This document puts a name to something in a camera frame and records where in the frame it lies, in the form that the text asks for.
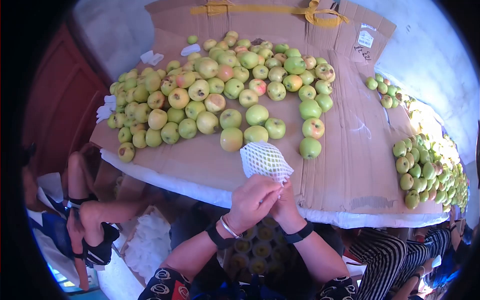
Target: yellow plastic strap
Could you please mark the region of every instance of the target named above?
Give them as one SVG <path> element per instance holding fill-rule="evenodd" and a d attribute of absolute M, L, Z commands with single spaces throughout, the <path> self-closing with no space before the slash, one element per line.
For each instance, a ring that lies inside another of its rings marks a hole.
<path fill-rule="evenodd" d="M 228 0 L 209 1 L 206 5 L 192 7 L 190 14 L 207 13 L 209 16 L 227 12 L 275 12 L 275 13 L 292 13 L 304 14 L 305 19 L 313 25 L 320 27 L 337 27 L 342 22 L 348 23 L 346 16 L 341 15 L 333 10 L 316 10 L 318 7 L 318 0 L 311 0 L 308 8 L 290 7 L 284 5 L 256 5 L 244 4 L 235 5 Z M 334 14 L 336 18 L 322 19 L 315 17 L 316 13 Z"/>

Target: striped pants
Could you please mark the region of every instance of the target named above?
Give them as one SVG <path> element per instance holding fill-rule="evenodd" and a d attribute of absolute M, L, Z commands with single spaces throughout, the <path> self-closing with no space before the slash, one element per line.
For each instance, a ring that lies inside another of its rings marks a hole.
<path fill-rule="evenodd" d="M 445 229 L 432 229 L 425 237 L 425 242 L 427 245 L 415 241 L 405 243 L 388 233 L 362 229 L 349 249 L 362 263 L 367 264 L 357 299 L 380 300 L 391 288 L 400 288 L 418 266 L 429 258 L 445 253 L 450 243 L 450 233 Z"/>

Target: barcode label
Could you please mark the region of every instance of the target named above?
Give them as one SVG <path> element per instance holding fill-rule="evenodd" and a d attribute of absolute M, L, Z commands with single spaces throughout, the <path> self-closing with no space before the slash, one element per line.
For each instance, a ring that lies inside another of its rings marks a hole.
<path fill-rule="evenodd" d="M 371 48 L 373 43 L 373 37 L 365 30 L 360 31 L 359 45 Z"/>
<path fill-rule="evenodd" d="M 370 29 L 373 30 L 373 31 L 377 31 L 377 28 L 372 27 L 372 26 L 370 26 L 370 25 L 368 25 L 368 24 L 365 24 L 365 23 L 362 23 L 362 24 L 361 24 L 361 27 L 362 27 L 362 28 L 370 28 Z"/>

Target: red door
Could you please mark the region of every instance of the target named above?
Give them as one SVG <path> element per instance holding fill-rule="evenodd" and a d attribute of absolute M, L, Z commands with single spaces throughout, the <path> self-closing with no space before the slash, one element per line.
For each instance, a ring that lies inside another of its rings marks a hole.
<path fill-rule="evenodd" d="M 37 175 L 62 172 L 89 141 L 108 88 L 87 64 L 63 24 L 39 65 L 25 110 L 23 143 L 36 143 Z"/>

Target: white foam net sleeve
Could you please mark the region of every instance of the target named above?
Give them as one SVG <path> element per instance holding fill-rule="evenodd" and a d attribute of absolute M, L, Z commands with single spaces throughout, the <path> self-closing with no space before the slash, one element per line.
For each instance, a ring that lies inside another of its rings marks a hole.
<path fill-rule="evenodd" d="M 243 172 L 247 178 L 253 174 L 260 174 L 283 183 L 293 173 L 280 150 L 263 141 L 246 144 L 240 149 L 240 156 Z"/>

